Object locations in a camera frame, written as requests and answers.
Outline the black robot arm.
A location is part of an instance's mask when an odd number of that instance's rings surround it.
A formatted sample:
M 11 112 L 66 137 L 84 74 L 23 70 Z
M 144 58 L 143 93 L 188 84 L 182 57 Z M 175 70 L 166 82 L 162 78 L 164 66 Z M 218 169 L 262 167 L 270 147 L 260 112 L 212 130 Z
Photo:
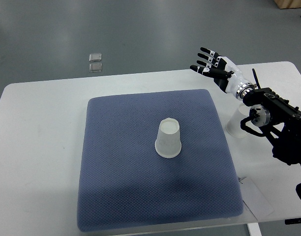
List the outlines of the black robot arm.
M 272 145 L 274 158 L 287 165 L 301 166 L 301 111 L 289 105 L 270 88 L 261 88 L 252 70 L 256 89 L 244 91 L 242 101 L 250 107 L 249 116 L 241 120 L 242 130 L 266 137 Z

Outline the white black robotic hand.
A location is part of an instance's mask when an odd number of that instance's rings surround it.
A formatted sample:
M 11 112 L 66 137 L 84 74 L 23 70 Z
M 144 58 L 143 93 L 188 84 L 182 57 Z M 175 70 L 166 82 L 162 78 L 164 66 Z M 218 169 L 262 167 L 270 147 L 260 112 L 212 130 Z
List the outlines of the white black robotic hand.
M 212 78 L 223 92 L 232 94 L 238 100 L 243 99 L 246 91 L 254 89 L 252 83 L 229 58 L 204 47 L 200 50 L 198 53 L 200 59 L 196 65 L 190 66 L 191 70 Z

